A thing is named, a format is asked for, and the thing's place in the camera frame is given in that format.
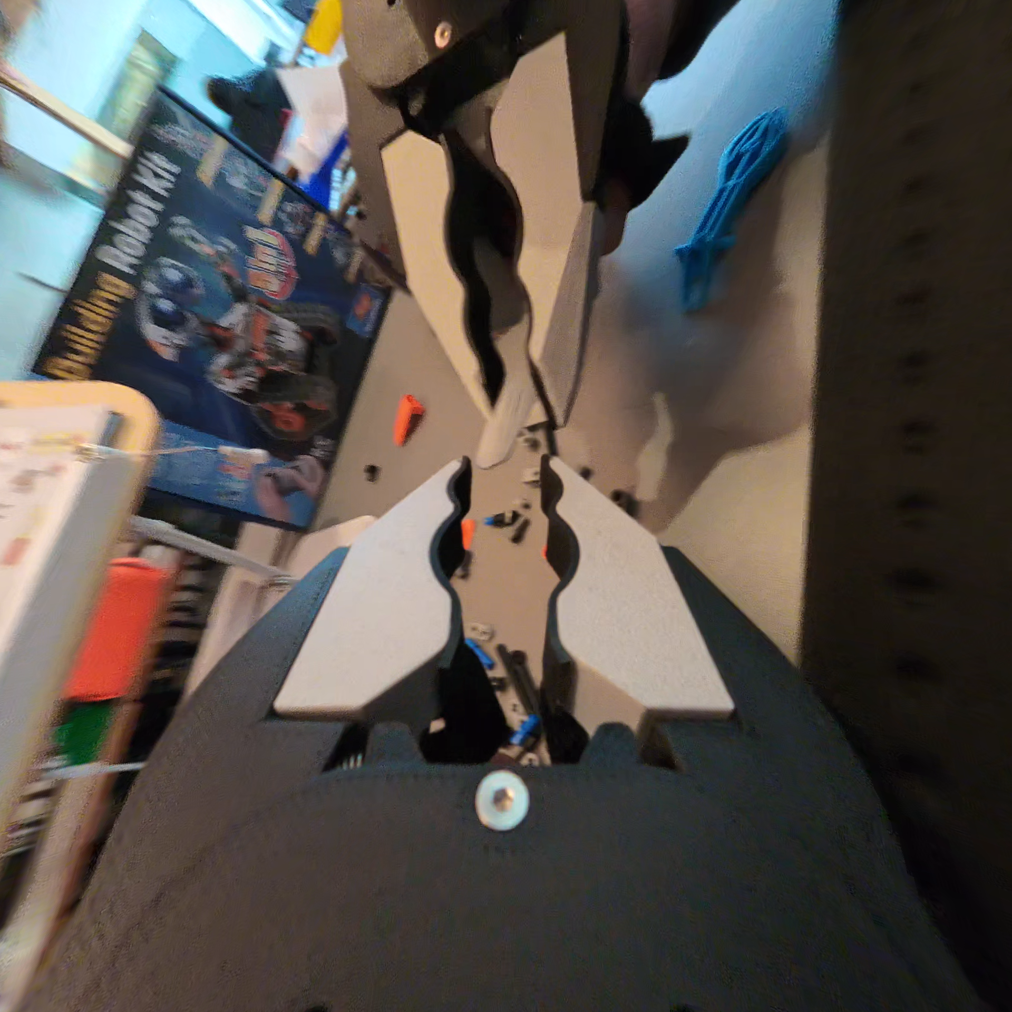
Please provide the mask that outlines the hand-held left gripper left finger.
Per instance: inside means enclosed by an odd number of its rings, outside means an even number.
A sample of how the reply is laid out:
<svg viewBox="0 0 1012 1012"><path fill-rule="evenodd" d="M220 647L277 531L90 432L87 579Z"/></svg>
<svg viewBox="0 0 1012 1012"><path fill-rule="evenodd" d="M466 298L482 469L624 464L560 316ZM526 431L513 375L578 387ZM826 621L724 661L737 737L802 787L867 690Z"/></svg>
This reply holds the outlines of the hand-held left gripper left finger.
<svg viewBox="0 0 1012 1012"><path fill-rule="evenodd" d="M278 715L430 724L462 641L450 579L462 561L473 468L445 465L344 551L275 697Z"/></svg>

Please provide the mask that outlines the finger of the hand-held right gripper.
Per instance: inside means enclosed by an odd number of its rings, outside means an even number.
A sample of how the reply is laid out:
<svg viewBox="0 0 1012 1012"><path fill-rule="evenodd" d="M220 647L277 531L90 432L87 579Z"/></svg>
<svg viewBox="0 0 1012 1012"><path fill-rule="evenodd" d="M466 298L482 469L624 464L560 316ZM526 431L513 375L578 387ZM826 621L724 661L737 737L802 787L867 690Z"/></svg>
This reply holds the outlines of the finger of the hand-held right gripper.
<svg viewBox="0 0 1012 1012"><path fill-rule="evenodd" d="M619 32L473 37L473 318L489 429L568 423L605 245Z"/></svg>
<svg viewBox="0 0 1012 1012"><path fill-rule="evenodd" d="M407 131L382 150L408 289L481 413L492 413L503 364L491 328L491 297L473 257L451 242L453 169L446 146Z"/></svg>

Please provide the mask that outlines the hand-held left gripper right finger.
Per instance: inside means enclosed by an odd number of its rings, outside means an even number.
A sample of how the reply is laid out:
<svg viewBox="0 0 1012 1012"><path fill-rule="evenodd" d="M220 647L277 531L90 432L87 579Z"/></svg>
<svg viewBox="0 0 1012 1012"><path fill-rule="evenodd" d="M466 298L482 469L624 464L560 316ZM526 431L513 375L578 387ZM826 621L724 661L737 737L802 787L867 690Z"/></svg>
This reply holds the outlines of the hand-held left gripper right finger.
<svg viewBox="0 0 1012 1012"><path fill-rule="evenodd" d="M540 700L551 765L574 765L602 728L638 759L684 766L674 723L727 723L736 705L664 550L558 456L540 462L549 599Z"/></svg>

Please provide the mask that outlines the light grey panel piece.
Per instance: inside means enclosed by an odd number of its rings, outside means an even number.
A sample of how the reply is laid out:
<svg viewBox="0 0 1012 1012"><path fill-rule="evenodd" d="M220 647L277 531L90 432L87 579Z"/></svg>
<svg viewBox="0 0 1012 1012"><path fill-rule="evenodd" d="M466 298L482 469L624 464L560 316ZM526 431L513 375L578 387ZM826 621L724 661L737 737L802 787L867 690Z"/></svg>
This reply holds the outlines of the light grey panel piece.
<svg viewBox="0 0 1012 1012"><path fill-rule="evenodd" d="M547 420L530 373L525 368L509 373L474 453L475 466L487 471L507 461L520 433Z"/></svg>

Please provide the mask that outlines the person's right forearm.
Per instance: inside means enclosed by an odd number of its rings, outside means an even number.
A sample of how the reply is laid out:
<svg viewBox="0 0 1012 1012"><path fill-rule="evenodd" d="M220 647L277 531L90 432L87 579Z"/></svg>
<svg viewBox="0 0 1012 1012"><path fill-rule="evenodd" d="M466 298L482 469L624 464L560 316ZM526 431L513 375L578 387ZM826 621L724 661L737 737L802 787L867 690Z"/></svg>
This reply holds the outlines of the person's right forearm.
<svg viewBox="0 0 1012 1012"><path fill-rule="evenodd" d="M738 1L674 1L667 48L657 79L682 73Z"/></svg>

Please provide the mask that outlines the yellow plastic bin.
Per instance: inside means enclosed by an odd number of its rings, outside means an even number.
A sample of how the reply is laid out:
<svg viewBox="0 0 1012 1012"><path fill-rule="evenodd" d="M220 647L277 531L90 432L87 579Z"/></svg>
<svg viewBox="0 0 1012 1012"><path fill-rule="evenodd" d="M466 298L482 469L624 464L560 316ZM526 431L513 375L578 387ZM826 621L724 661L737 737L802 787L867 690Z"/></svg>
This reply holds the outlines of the yellow plastic bin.
<svg viewBox="0 0 1012 1012"><path fill-rule="evenodd" d="M313 53L329 56L343 32L342 1L316 1L303 33L303 44Z"/></svg>

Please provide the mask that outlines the crumpled clear plastic bags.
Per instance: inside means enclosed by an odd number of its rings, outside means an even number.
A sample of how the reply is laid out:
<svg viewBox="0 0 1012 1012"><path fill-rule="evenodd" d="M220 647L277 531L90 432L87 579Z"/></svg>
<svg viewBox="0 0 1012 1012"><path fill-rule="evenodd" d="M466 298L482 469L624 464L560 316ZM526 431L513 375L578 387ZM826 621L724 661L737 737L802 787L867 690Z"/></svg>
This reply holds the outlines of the crumpled clear plastic bags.
<svg viewBox="0 0 1012 1012"><path fill-rule="evenodd" d="M291 67L277 71L293 118L279 157L308 182L325 164L347 130L347 101L339 65Z"/></svg>

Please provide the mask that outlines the black long connector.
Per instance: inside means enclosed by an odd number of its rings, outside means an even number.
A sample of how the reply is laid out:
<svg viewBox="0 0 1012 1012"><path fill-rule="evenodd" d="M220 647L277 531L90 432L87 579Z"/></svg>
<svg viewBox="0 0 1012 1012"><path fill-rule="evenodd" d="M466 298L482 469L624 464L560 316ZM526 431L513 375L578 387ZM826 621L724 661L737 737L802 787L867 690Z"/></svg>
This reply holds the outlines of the black long connector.
<svg viewBox="0 0 1012 1012"><path fill-rule="evenodd" d="M519 703L528 715L539 716L539 689L530 671L525 651L511 650L501 643L496 646L496 650Z"/></svg>

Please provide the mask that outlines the blue plastic brick separator tool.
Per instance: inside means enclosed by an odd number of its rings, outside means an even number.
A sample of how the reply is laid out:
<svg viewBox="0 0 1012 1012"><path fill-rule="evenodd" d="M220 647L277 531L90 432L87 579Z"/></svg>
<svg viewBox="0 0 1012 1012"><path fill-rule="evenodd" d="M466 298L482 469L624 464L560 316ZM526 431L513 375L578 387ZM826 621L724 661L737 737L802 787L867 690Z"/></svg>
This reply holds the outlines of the blue plastic brick separator tool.
<svg viewBox="0 0 1012 1012"><path fill-rule="evenodd" d="M789 140L790 116L781 106L757 115L727 144L716 163L714 193L690 238L673 251L681 268L685 312L695 313L707 305L718 263L736 242L737 222L782 161Z"/></svg>

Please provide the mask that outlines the dark blue robot kit box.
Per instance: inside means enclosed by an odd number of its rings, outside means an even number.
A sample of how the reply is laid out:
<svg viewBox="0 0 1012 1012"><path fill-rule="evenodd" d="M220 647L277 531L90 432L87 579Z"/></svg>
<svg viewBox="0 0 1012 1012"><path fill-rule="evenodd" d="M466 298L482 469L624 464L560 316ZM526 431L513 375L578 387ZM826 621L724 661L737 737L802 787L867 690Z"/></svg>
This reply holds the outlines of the dark blue robot kit box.
<svg viewBox="0 0 1012 1012"><path fill-rule="evenodd" d="M156 492L306 530L390 294L318 201L159 87L31 375L146 397Z"/></svg>

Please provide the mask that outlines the wooden book stand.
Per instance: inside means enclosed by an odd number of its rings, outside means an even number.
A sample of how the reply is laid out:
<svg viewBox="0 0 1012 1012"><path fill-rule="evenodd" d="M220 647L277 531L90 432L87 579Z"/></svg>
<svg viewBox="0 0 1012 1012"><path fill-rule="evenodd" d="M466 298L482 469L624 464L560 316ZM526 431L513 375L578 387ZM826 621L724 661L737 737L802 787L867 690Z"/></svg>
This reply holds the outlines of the wooden book stand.
<svg viewBox="0 0 1012 1012"><path fill-rule="evenodd" d="M44 961L54 937L69 916L83 882L86 860L114 778L139 771L140 763L121 760L139 714L142 687L149 681L155 636L161 631L171 585L145 664L130 695L101 704L108 716L86 762L57 753L57 718L67 703L62 691L82 645L116 549L139 536L164 549L174 579L185 551L221 563L234 563L278 594L294 583L282 569L233 550L183 534L169 524L136 519L150 474L161 458L162 419L152 403L126 386L105 382L2 382L2 406L17 408L107 405L122 416L119 433L108 446L83 446L89 463L65 523L48 543L33 571L30 589L17 614L2 621L2 867L14 850L14 829L31 789L48 804L40 836L27 863L27 877L2 916L2 993L25 988Z"/></svg>

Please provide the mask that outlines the open instruction booklet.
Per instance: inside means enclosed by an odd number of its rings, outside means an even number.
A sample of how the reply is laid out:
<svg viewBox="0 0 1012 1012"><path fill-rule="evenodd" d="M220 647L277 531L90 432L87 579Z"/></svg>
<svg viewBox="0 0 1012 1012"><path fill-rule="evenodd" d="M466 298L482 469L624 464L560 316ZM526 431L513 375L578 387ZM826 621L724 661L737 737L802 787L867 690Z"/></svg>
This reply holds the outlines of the open instruction booklet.
<svg viewBox="0 0 1012 1012"><path fill-rule="evenodd" d="M1 410L1 615L12 619L48 543L65 523L89 463L83 446L108 446L122 416L107 405Z"/></svg>

